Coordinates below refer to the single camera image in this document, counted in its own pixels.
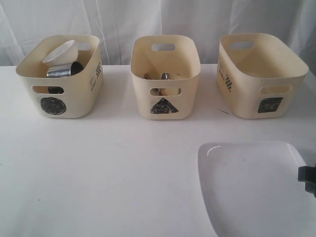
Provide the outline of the white square plate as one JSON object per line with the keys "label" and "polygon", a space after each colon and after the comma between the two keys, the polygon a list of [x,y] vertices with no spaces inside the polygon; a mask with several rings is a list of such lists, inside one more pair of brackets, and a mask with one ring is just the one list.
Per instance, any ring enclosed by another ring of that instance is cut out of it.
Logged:
{"label": "white square plate", "polygon": [[216,236],[315,236],[316,197],[298,180],[305,166],[315,163],[283,141],[201,145],[198,176]]}

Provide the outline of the steel spoon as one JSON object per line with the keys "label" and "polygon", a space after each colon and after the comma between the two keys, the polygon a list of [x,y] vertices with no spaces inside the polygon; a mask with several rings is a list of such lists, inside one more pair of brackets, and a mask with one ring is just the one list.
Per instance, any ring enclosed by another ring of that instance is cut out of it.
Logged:
{"label": "steel spoon", "polygon": [[168,72],[162,73],[161,80],[170,80],[170,74]]}

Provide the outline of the wooden chopstick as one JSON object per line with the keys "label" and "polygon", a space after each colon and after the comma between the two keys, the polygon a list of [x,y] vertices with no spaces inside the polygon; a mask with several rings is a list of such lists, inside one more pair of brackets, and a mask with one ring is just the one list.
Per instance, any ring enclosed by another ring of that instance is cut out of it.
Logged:
{"label": "wooden chopstick", "polygon": [[158,75],[156,73],[149,72],[149,73],[145,73],[143,75],[143,78],[148,79],[148,80],[158,80]]}
{"label": "wooden chopstick", "polygon": [[170,95],[170,89],[169,88],[159,88],[157,92],[158,96],[169,96]]}

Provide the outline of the small steel cup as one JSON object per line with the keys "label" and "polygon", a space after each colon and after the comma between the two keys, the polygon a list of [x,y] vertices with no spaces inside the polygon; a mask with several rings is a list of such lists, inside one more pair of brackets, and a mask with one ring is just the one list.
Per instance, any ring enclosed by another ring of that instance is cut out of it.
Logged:
{"label": "small steel cup", "polygon": [[83,65],[78,61],[74,61],[70,66],[70,76],[74,76],[83,70],[84,70]]}

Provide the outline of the steel mug with handle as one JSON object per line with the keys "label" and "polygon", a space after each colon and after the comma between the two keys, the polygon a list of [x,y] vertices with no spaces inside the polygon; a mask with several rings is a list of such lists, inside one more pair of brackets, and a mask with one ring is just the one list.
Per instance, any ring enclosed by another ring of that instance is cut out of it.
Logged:
{"label": "steel mug with handle", "polygon": [[48,78],[70,77],[71,67],[72,63],[52,66],[47,70],[46,76]]}

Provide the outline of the white plastic bowl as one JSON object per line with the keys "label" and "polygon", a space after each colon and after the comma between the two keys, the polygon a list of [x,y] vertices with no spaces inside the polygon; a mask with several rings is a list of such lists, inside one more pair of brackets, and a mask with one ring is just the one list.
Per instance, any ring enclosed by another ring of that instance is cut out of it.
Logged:
{"label": "white plastic bowl", "polygon": [[76,61],[78,55],[79,50],[75,41],[69,40],[46,55],[42,62],[48,67],[69,64]]}

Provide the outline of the steel fork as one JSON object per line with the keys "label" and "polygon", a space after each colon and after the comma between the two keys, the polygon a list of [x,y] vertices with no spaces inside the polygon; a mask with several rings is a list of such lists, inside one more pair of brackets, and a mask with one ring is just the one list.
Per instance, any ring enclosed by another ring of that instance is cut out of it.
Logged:
{"label": "steel fork", "polygon": [[154,95],[154,96],[159,96],[159,95],[160,95],[160,91],[161,91],[160,88],[152,88],[152,89],[150,90],[150,93],[151,93],[152,95]]}

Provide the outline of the cream bin with square mark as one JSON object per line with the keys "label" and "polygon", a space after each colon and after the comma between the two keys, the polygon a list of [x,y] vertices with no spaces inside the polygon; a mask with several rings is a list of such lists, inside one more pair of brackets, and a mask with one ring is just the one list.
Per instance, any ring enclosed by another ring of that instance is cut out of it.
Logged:
{"label": "cream bin with square mark", "polygon": [[308,72],[308,65],[275,36],[245,33],[220,38],[217,83],[237,117],[284,115]]}

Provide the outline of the cream bin with triangle mark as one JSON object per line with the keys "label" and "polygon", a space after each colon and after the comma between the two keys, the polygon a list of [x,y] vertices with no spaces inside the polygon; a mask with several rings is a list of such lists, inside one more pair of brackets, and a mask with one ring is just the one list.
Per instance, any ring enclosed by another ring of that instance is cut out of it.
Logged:
{"label": "cream bin with triangle mark", "polygon": [[[180,35],[145,36],[134,43],[130,71],[139,114],[145,119],[184,119],[193,110],[200,59],[192,39]],[[144,79],[153,72],[158,80]],[[170,80],[161,80],[164,72]],[[152,88],[169,88],[169,96],[154,96]]]}

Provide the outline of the cream bin with circle mark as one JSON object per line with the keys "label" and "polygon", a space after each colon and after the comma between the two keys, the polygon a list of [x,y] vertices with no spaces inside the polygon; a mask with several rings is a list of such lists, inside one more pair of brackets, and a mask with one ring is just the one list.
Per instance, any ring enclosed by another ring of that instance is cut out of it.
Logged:
{"label": "cream bin with circle mark", "polygon": [[[42,60],[61,44],[74,40],[88,43],[88,51],[79,52],[84,70],[65,78],[48,78],[48,66]],[[80,118],[88,114],[103,82],[100,40],[92,35],[54,35],[43,39],[16,67],[32,103],[47,118]],[[49,86],[64,89],[63,94],[49,94]]]}

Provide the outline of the white backdrop curtain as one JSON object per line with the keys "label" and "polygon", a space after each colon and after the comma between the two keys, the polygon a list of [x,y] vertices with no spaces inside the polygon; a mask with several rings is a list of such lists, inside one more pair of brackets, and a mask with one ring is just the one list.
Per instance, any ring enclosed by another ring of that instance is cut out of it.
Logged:
{"label": "white backdrop curtain", "polygon": [[127,65],[134,42],[147,35],[183,35],[202,63],[215,63],[227,34],[278,37],[316,69],[313,0],[3,0],[0,63],[17,65],[41,40],[89,34],[101,41],[105,65]]}

